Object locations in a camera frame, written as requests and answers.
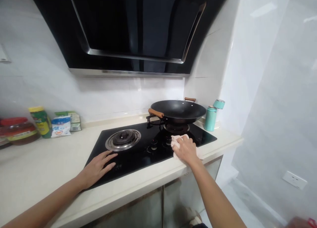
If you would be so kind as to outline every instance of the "teal water bottle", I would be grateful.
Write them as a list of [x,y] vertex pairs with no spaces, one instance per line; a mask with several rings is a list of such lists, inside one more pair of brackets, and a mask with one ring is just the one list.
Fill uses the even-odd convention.
[[225,106],[225,101],[217,99],[212,106],[207,108],[206,121],[204,129],[206,131],[214,131],[217,117],[217,110],[223,109]]

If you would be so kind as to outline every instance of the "white wall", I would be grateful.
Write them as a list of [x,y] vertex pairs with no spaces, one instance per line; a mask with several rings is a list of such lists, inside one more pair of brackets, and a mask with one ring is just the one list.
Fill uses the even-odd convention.
[[0,118],[28,116],[28,107],[75,110],[84,121],[147,112],[159,100],[183,99],[183,79],[79,78],[72,75],[33,0],[0,0]]
[[217,120],[241,135],[289,0],[240,0]]
[[[316,3],[289,0],[233,159],[239,180],[285,220],[317,218]],[[287,170],[308,181],[303,191],[282,180]]]
[[226,0],[205,37],[190,77],[185,79],[184,96],[196,98],[205,108],[219,98],[238,4],[239,0]]

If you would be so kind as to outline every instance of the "cabinet door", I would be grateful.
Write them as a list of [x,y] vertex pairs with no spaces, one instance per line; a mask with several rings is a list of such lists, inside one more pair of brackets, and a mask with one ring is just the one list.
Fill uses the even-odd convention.
[[[209,174],[216,179],[222,156],[205,164]],[[164,228],[179,228],[188,224],[195,214],[188,210],[202,212],[205,207],[192,172],[173,180],[164,186]]]
[[82,228],[161,228],[162,187],[90,222]]

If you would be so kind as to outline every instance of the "white rag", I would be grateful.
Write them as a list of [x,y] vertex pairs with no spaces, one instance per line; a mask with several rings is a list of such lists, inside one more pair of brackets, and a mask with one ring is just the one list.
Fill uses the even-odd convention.
[[[179,147],[180,147],[180,144],[178,143],[177,139],[178,139],[178,138],[181,138],[182,140],[184,140],[184,139],[182,138],[183,136],[186,136],[187,139],[189,139],[189,136],[188,136],[187,134],[182,135],[182,136],[172,136],[171,147],[173,148],[174,146],[176,146],[176,147],[179,148]],[[201,155],[200,155],[200,152],[199,152],[199,150],[198,150],[197,147],[196,147],[196,154],[197,154],[197,157],[198,157],[199,159],[201,159]],[[174,156],[175,159],[179,159],[178,156],[175,154],[175,152],[174,152],[173,156]]]

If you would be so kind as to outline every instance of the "black glass cooktop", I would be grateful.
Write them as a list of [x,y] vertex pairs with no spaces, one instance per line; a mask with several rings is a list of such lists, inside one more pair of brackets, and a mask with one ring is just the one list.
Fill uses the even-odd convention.
[[[189,131],[178,135],[187,134],[197,147],[217,140],[198,126],[189,126]],[[171,135],[175,134],[165,130],[163,125],[152,125],[148,122],[102,131],[86,165],[95,156],[108,150],[107,148],[124,150],[113,151],[118,153],[118,156],[109,163],[115,162],[116,166],[89,189],[173,157]]]

